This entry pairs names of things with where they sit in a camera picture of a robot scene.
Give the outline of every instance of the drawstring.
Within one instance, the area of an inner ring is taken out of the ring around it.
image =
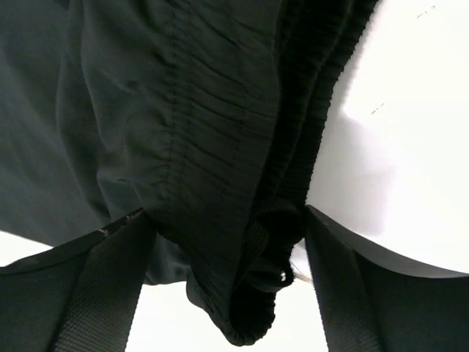
[[[290,286],[295,278],[289,257],[293,246],[304,235],[302,211],[290,201],[276,197],[258,203],[252,213],[245,232],[248,248],[244,248],[247,249],[244,253],[258,255],[243,281],[261,292],[277,293]],[[252,250],[249,245],[253,243],[264,243],[264,246]]]

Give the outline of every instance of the stitching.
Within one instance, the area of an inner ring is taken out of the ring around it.
[[[234,34],[236,34],[236,38],[234,39],[235,42],[237,43],[238,47],[240,47],[240,34],[239,34],[239,31],[237,30],[237,27],[236,27],[236,23],[234,21],[234,18],[232,17],[234,15],[234,11],[233,11],[233,6],[232,6],[232,3],[231,3],[231,0],[227,0],[227,10],[226,10],[226,16],[227,18],[229,19],[229,22],[231,24],[231,28],[234,32]],[[233,154],[233,158],[232,158],[232,161],[231,161],[231,168],[234,169],[234,166],[235,166],[235,161],[237,160],[237,157],[239,155],[239,152],[240,152],[240,144],[241,144],[241,138],[245,135],[245,123],[246,123],[246,105],[247,105],[247,102],[248,102],[248,91],[246,89],[246,86],[245,86],[245,71],[243,69],[243,61],[241,59],[241,55],[240,55],[240,52],[239,50],[235,50],[236,51],[236,57],[237,57],[237,62],[238,62],[238,67],[240,68],[240,76],[241,76],[241,84],[243,86],[243,107],[242,107],[242,114],[241,114],[241,123],[240,123],[240,127],[239,127],[239,132],[240,134],[238,135],[238,138],[237,138],[237,143],[236,143],[236,147],[234,149],[234,154]],[[226,181],[226,184],[225,184],[225,187],[221,193],[221,196],[220,196],[220,201],[221,201],[221,204],[224,204],[224,200],[226,200],[226,196],[228,194],[228,187],[231,185],[231,182],[230,182],[230,179],[228,179]]]
[[[167,207],[168,214],[171,213],[171,209],[169,207],[169,169],[170,166],[173,164],[173,152],[174,152],[174,136],[175,132],[174,129],[176,127],[176,119],[174,117],[176,113],[176,82],[177,82],[177,69],[176,69],[176,31],[175,31],[175,21],[176,21],[176,11],[174,10],[174,5],[171,9],[171,44],[172,44],[172,59],[174,64],[173,69],[173,76],[172,76],[172,97],[171,97],[171,130],[169,131],[171,135],[171,142],[169,145],[168,151],[168,164],[166,166],[166,193],[165,193],[165,203]]]
[[[187,16],[188,16],[188,23],[186,24],[187,26],[184,29],[181,29],[184,31],[184,37],[188,38],[190,37],[190,31],[188,31],[188,28],[191,28],[193,26],[193,21],[192,21],[192,11],[191,11],[191,5],[188,4],[187,2],[185,3],[186,6],[188,7],[186,9]],[[180,174],[177,180],[177,185],[179,186],[179,191],[177,192],[177,195],[180,198],[181,202],[184,202],[184,199],[182,198],[182,176],[184,175],[184,171],[187,168],[188,165],[188,153],[189,153],[189,144],[190,144],[190,131],[191,131],[191,120],[193,118],[193,60],[191,59],[191,49],[192,49],[192,42],[189,39],[186,43],[185,46],[187,48],[188,52],[185,52],[184,54],[186,55],[186,58],[188,60],[188,66],[185,68],[186,73],[188,75],[188,84],[189,88],[187,89],[189,92],[189,97],[188,101],[185,101],[184,103],[187,104],[188,111],[187,114],[185,115],[185,149],[182,157],[182,168],[180,170]]]

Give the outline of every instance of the black garment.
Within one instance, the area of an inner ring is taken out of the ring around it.
[[[0,351],[123,352],[154,234],[137,212],[0,268]]]
[[[469,274],[365,239],[313,207],[306,249],[330,352],[464,352]]]
[[[0,228],[59,245],[143,208],[146,283],[186,280],[230,343],[255,343],[375,3],[7,1]]]

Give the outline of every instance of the gathered fabric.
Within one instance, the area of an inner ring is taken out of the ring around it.
[[[0,230],[143,209],[146,283],[233,345],[271,327],[333,88],[377,0],[16,0],[0,13]]]

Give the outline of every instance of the black fabric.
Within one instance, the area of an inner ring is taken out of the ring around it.
[[[123,352],[155,234],[136,213],[0,268],[0,351]]]
[[[56,246],[143,208],[146,282],[187,279],[228,341],[254,343],[303,236],[277,190],[352,5],[8,1],[0,228]]]
[[[355,252],[306,211],[306,251],[330,352],[385,352]]]
[[[427,279],[451,279],[469,276],[468,273],[440,268],[435,265],[430,265],[405,257],[402,254],[391,251],[366,237],[360,236],[346,229],[337,221],[334,221],[331,217],[325,215],[322,211],[317,210],[316,208],[310,206],[309,210],[314,214],[317,221],[324,224],[324,226],[333,233],[336,240],[340,241],[347,247],[353,248],[354,252],[372,261],[375,265],[378,265],[381,268],[398,274]]]
[[[306,249],[330,352],[468,350],[469,274],[447,271],[443,278],[440,268],[410,265],[410,258],[400,261],[399,271],[417,268],[415,274],[427,277],[388,270],[366,258],[374,258],[367,249],[376,247],[359,254],[347,245],[359,235],[312,207],[306,218]]]

